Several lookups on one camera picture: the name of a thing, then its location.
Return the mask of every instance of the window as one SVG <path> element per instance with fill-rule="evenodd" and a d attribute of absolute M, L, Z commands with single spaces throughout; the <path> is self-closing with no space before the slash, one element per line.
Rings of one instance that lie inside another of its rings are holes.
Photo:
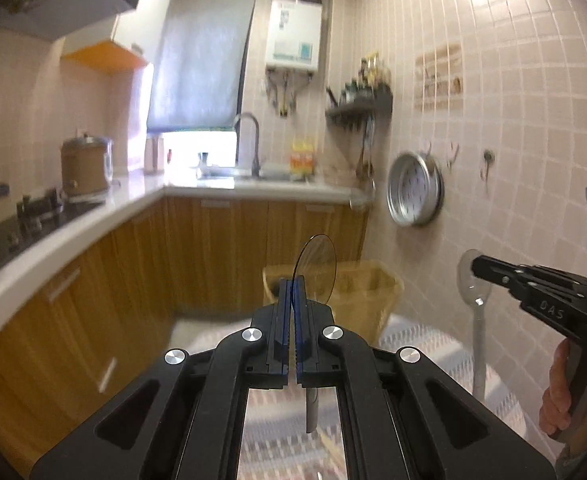
<path fill-rule="evenodd" d="M 150 134 L 230 129 L 256 0 L 171 0 L 151 89 Z"/>
<path fill-rule="evenodd" d="M 193 131 L 163 134 L 164 149 L 171 150 L 170 168 L 195 168 L 198 153 L 209 153 L 210 166 L 236 165 L 238 134 L 235 131 Z"/>

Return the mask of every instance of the gas stove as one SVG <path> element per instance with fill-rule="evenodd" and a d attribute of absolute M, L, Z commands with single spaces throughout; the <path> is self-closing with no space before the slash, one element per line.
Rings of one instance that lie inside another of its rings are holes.
<path fill-rule="evenodd" d="M 104 202 L 62 202 L 55 189 L 24 196 L 17 214 L 0 222 L 0 269 L 25 250 Z"/>

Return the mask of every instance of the hanging utensil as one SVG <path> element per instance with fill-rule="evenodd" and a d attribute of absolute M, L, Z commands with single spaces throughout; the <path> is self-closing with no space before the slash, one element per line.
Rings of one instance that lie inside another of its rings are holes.
<path fill-rule="evenodd" d="M 476 278 L 471 264 L 482 253 L 470 249 L 462 254 L 458 263 L 458 292 L 462 301 L 473 311 L 473 389 L 472 394 L 480 402 L 485 401 L 487 381 L 487 342 L 485 305 L 491 295 L 491 283 Z"/>

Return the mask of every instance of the human hand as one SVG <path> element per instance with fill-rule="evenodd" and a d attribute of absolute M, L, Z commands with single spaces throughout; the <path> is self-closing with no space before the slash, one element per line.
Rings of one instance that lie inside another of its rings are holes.
<path fill-rule="evenodd" d="M 558 430 L 566 430 L 571 424 L 571 393 L 565 376 L 568 357 L 569 340 L 565 339 L 556 349 L 549 370 L 549 387 L 542 396 L 540 428 L 548 435 Z M 571 456 L 577 456 L 587 450 L 587 414 L 568 444 Z"/>

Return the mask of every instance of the stainless steel lid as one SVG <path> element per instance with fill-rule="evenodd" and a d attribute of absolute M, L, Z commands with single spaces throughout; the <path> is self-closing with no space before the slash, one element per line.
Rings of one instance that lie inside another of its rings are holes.
<path fill-rule="evenodd" d="M 93 137 L 89 134 L 84 134 L 81 137 L 74 137 L 73 139 L 65 140 L 62 144 L 63 150 L 69 148 L 88 148 L 90 146 L 105 146 L 109 147 L 113 144 L 113 140 L 108 137 Z"/>
<path fill-rule="evenodd" d="M 442 209 L 445 186 L 433 157 L 404 152 L 393 162 L 387 183 L 387 204 L 400 226 L 424 225 Z"/>

